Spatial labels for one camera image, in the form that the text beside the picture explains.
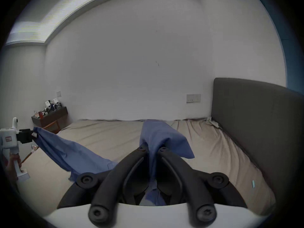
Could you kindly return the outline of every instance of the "blue cloth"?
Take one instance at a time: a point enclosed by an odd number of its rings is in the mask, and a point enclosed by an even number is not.
[[[76,181],[81,173],[99,173],[113,169],[117,163],[102,158],[76,142],[60,138],[40,127],[34,127],[35,143],[62,169],[71,172],[70,180]]]
[[[62,169],[71,172],[70,180],[76,181],[84,172],[99,173],[113,169],[117,163],[102,158],[86,147],[59,137],[39,127],[34,127],[37,139],[35,143]],[[146,142],[149,146],[150,189],[146,198],[157,206],[166,205],[157,190],[155,182],[156,154],[164,144],[180,157],[194,158],[187,139],[168,124],[158,120],[146,120],[143,124],[140,145]]]
[[[165,122],[146,120],[142,126],[139,145],[146,142],[149,146],[149,171],[151,179],[155,179],[156,154],[163,144],[180,157],[187,159],[194,158],[186,137]]]

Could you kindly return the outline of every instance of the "black screw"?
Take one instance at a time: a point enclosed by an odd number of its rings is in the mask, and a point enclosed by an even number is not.
[[[92,179],[92,177],[90,177],[90,176],[84,176],[84,177],[82,177],[82,179],[81,179],[81,182],[83,183],[83,184],[88,184],[88,183],[91,183],[93,181],[93,179]]]
[[[101,206],[94,206],[89,211],[89,218],[94,222],[105,222],[108,216],[108,210]]]
[[[221,177],[221,176],[215,176],[215,177],[213,177],[212,180],[213,180],[214,182],[218,183],[218,184],[221,184],[221,183],[223,183],[224,178]]]
[[[199,208],[196,217],[202,222],[213,222],[216,218],[216,210],[212,205],[204,205]]]
[[[95,211],[94,211],[94,215],[95,215],[95,216],[100,216],[100,215],[101,215],[101,212],[100,212],[99,210],[95,210]]]

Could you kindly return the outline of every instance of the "ceiling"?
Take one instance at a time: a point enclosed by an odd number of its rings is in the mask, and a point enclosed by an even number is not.
[[[80,12],[105,1],[108,0],[32,0],[13,25],[6,45],[47,43]]]

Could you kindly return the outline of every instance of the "sticker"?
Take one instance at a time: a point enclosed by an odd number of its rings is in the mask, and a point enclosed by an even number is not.
[[[11,137],[11,136],[7,136],[7,137],[5,137],[5,141],[6,141],[6,142],[10,142],[10,141],[12,141],[12,137]]]

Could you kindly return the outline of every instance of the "small white device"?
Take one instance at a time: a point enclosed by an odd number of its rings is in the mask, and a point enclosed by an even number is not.
[[[49,101],[46,101],[45,105],[47,106],[47,108],[51,107],[51,103]]]
[[[19,153],[19,145],[17,140],[17,134],[19,134],[19,130],[17,129],[17,118],[13,118],[13,125],[11,128],[2,128],[0,129],[0,137],[1,137],[1,148],[2,149],[10,149],[11,154]],[[24,181],[29,179],[30,176],[26,169],[21,170],[18,164],[18,161],[14,161],[15,170],[17,173],[18,181]]]
[[[53,102],[54,102],[54,104],[58,104],[58,103],[59,103],[59,101],[58,101],[57,98],[55,98],[55,99],[53,100]]]

